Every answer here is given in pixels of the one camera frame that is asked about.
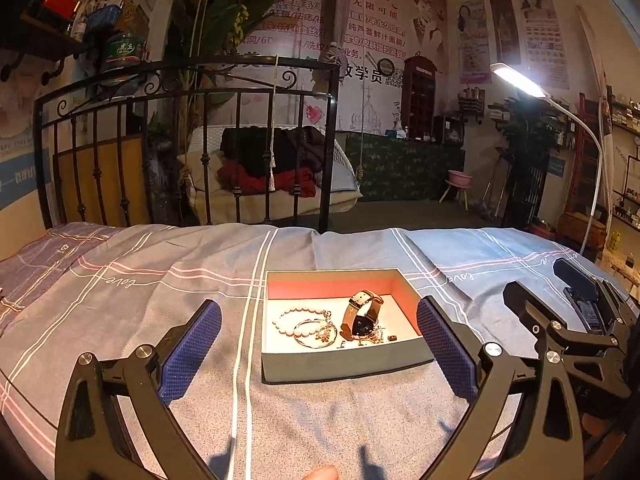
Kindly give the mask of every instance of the open jewelry box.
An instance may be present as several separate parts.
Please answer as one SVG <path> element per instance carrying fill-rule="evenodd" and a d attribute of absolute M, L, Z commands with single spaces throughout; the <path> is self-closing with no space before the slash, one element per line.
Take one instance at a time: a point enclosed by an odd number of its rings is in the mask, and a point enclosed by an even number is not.
<path fill-rule="evenodd" d="M 378 316 L 380 343 L 346 341 L 340 334 L 349 299 L 361 290 L 370 290 L 384 301 Z M 432 361 L 433 354 L 416 321 L 419 301 L 420 295 L 398 269 L 268 271 L 262 314 L 264 381 L 299 383 L 352 378 Z M 338 332 L 334 343 L 325 348 L 303 346 L 293 336 L 280 333 L 275 325 L 292 332 L 304 320 L 322 319 L 318 314 L 322 310 L 331 312 L 330 320 Z M 311 330 L 319 326 L 321 322 L 308 325 Z M 389 336 L 395 336 L 395 340 L 388 340 Z M 324 344 L 314 335 L 299 339 L 312 346 Z"/>

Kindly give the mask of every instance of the pink heart graphic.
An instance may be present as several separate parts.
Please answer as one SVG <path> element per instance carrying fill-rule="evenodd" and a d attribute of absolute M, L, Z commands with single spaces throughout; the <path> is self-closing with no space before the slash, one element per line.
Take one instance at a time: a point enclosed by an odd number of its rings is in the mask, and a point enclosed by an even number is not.
<path fill-rule="evenodd" d="M 306 106 L 306 118 L 313 124 L 318 124 L 318 121 L 324 117 L 324 112 L 317 106 Z"/>

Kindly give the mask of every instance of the lamp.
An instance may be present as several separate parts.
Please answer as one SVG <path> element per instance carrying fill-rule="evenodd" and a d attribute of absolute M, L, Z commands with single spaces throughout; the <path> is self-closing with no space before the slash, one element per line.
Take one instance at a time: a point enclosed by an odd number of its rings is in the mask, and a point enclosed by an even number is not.
<path fill-rule="evenodd" d="M 505 81 L 511 83 L 516 88 L 519 88 L 523 92 L 529 94 L 532 97 L 537 99 L 543 99 L 547 103 L 549 103 L 553 108 L 561 111 L 563 114 L 571 117 L 575 122 L 580 124 L 585 131 L 589 133 L 593 142 L 596 143 L 596 147 L 598 149 L 598 173 L 596 176 L 596 189 L 593 194 L 593 204 L 591 205 L 591 214 L 589 216 L 589 223 L 587 225 L 587 232 L 584 234 L 584 240 L 582 241 L 582 247 L 580 248 L 580 254 L 584 253 L 584 248 L 587 245 L 587 240 L 589 238 L 589 232 L 591 231 L 591 223 L 593 222 L 593 215 L 596 212 L 596 206 L 598 205 L 598 193 L 600 192 L 600 177 L 602 176 L 602 147 L 600 145 L 600 141 L 596 138 L 595 134 L 591 131 L 590 127 L 588 127 L 584 122 L 582 122 L 577 116 L 573 115 L 569 110 L 565 110 L 558 103 L 554 102 L 551 98 L 551 95 L 545 91 L 540 85 L 534 83 L 528 77 L 522 75 L 517 70 L 514 70 L 509 65 L 504 63 L 493 63 L 491 65 L 491 72 L 493 72 L 498 77 L 504 79 Z"/>

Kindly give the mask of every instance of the reception desk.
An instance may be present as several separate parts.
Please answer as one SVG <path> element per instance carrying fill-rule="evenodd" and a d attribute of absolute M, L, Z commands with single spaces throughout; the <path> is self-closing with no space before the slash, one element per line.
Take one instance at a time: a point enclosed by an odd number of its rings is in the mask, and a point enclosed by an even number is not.
<path fill-rule="evenodd" d="M 353 166 L 360 165 L 360 133 L 346 134 L 345 154 Z M 463 171 L 465 151 L 442 144 L 364 134 L 364 202 L 388 200 L 438 200 L 447 185 L 449 170 Z"/>

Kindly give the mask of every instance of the qr code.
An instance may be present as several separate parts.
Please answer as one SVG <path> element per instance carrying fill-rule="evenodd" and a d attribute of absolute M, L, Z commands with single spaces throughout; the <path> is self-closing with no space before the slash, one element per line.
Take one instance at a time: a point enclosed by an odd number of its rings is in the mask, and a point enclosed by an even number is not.
<path fill-rule="evenodd" d="M 402 75 L 404 74 L 404 70 L 401 68 L 396 68 L 392 75 L 386 78 L 385 85 L 395 86 L 397 88 L 402 88 Z"/>

